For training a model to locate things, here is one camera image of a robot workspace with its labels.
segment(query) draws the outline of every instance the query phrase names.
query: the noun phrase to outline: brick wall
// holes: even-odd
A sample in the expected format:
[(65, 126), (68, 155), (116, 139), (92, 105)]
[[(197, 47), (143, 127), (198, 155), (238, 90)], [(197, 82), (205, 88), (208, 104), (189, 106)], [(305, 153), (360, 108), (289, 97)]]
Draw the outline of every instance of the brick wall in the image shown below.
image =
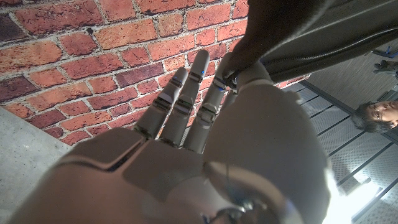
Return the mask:
[(0, 104), (69, 145), (131, 127), (176, 69), (206, 49), (211, 62), (195, 116), (248, 13), (247, 0), (0, 0), (0, 7)]

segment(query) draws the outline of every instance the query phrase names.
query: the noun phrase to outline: white robotic hand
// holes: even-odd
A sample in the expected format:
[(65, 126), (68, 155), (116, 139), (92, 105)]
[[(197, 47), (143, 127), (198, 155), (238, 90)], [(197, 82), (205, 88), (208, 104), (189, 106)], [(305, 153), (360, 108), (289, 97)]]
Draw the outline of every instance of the white robotic hand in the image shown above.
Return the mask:
[(238, 75), (217, 116), (229, 58), (182, 148), (209, 61), (204, 50), (189, 74), (177, 70), (134, 130), (111, 129), (61, 158), (10, 223), (321, 223), (326, 157), (297, 95), (274, 87), (258, 62)]

